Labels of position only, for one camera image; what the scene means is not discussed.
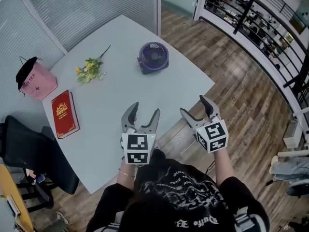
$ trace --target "purple fan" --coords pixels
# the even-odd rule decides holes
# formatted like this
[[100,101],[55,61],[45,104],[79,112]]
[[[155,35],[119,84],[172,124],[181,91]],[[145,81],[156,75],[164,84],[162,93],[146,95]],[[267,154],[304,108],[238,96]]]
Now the purple fan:
[[141,48],[138,61],[143,74],[156,72],[169,65],[169,51],[161,43],[149,42]]

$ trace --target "bracelet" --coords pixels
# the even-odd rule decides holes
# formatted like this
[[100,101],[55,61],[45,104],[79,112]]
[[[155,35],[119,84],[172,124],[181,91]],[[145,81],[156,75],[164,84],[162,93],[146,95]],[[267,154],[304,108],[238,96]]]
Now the bracelet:
[[133,175],[129,175],[129,174],[127,174],[127,173],[125,173],[125,172],[121,171],[121,170],[120,170],[120,168],[119,168],[118,170],[119,170],[119,172],[120,172],[120,173],[122,173],[122,174],[124,174],[124,175],[126,175],[126,176],[129,176],[129,177],[135,178],[135,176],[133,176]]

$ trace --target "sleeve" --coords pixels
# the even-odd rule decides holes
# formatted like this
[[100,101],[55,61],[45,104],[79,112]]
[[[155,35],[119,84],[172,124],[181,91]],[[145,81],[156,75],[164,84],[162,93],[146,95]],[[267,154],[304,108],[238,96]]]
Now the sleeve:
[[132,196],[132,190],[118,183],[107,187],[87,225],[86,232],[93,232],[114,222],[116,213],[125,210]]
[[257,201],[250,190],[236,177],[229,177],[219,187],[219,191],[222,194],[228,208],[236,214],[238,209],[248,207],[248,215],[259,215],[269,231],[269,218],[264,210],[263,206]]

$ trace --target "yellow flower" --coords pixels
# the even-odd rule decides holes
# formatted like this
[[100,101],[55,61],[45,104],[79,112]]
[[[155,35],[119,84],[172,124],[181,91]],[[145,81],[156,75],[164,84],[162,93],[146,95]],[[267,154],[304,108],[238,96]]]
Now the yellow flower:
[[92,68],[93,67],[93,63],[88,63],[87,65],[86,65],[86,68],[87,69],[90,69],[90,68]]

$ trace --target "floor plank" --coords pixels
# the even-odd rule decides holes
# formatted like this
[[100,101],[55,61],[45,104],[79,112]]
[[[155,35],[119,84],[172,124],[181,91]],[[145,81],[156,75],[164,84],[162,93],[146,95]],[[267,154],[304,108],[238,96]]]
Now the floor plank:
[[[305,215],[308,199],[288,197],[286,183],[265,187],[272,178],[268,173],[271,158],[285,149],[282,138],[292,119],[289,106],[267,75],[232,40],[204,21],[194,22],[163,8],[161,36],[215,82],[206,96],[220,108],[230,133],[228,152],[236,175],[265,207],[271,231],[279,231],[293,216]],[[198,97],[190,111],[195,116],[205,116]],[[207,154],[194,140],[183,119],[158,144],[168,157],[194,165],[201,171],[206,171],[213,161],[213,155]],[[213,178],[214,169],[209,172]],[[35,226],[38,229],[46,227],[52,222],[54,211],[60,210],[70,221],[70,231],[85,231],[104,188],[90,195],[79,184],[72,196],[55,189],[53,210],[43,209],[31,214]]]

